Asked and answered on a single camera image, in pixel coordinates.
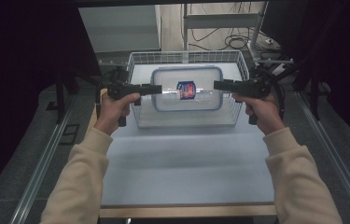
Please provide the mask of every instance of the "wall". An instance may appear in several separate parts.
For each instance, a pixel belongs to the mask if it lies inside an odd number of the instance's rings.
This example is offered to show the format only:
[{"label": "wall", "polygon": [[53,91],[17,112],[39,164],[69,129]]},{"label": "wall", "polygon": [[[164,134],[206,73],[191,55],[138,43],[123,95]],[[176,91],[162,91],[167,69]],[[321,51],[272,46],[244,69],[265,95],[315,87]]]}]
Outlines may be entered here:
[{"label": "wall", "polygon": [[94,52],[161,48],[159,6],[79,9]]}]

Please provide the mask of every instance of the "sweater sleeve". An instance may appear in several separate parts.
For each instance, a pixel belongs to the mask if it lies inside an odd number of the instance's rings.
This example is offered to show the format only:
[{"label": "sweater sleeve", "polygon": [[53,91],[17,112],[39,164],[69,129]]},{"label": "sweater sleeve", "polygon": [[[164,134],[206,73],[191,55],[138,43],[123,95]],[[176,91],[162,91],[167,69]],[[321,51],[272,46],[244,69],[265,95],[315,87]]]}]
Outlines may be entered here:
[{"label": "sweater sleeve", "polygon": [[290,129],[268,134],[264,142],[280,223],[342,223],[311,153],[297,143]]},{"label": "sweater sleeve", "polygon": [[111,137],[92,128],[79,145],[73,146],[41,223],[96,223],[111,142]]}]

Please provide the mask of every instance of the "black curtain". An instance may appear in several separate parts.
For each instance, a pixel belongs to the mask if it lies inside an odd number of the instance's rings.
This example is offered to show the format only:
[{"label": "black curtain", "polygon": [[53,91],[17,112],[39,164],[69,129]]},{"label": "black curtain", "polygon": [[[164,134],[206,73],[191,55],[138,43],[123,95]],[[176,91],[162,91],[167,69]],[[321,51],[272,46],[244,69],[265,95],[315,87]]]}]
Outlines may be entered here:
[{"label": "black curtain", "polygon": [[0,2],[0,173],[59,72],[100,75],[76,6]]}]

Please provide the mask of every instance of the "person's right hand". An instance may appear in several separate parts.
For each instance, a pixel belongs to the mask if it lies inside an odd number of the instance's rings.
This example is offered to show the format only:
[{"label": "person's right hand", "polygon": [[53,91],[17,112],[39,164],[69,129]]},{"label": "person's right hand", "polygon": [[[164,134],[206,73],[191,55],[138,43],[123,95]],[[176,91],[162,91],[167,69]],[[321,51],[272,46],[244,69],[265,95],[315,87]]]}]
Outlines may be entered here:
[{"label": "person's right hand", "polygon": [[100,117],[93,127],[110,136],[119,127],[119,117],[128,116],[129,104],[139,98],[139,93],[133,93],[115,101],[105,92],[102,95]]},{"label": "person's right hand", "polygon": [[259,117],[257,126],[265,135],[286,128],[280,119],[272,94],[269,94],[265,99],[256,99],[233,93],[232,98],[246,104],[246,114],[248,116],[256,114]]}]

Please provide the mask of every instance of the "controller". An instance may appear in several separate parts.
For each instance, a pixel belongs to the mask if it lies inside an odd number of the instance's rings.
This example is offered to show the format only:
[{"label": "controller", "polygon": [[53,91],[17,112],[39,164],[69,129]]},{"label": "controller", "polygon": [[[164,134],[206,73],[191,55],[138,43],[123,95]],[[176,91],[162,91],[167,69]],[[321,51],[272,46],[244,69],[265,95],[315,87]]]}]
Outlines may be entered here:
[{"label": "controller", "polygon": [[[256,73],[256,77],[250,78],[246,81],[236,81],[230,79],[224,79],[223,81],[215,81],[214,89],[220,91],[236,92],[240,95],[253,97],[253,98],[265,98],[271,92],[272,82],[271,79],[266,76],[267,72]],[[258,117],[256,114],[249,117],[249,124],[256,125]]]}]

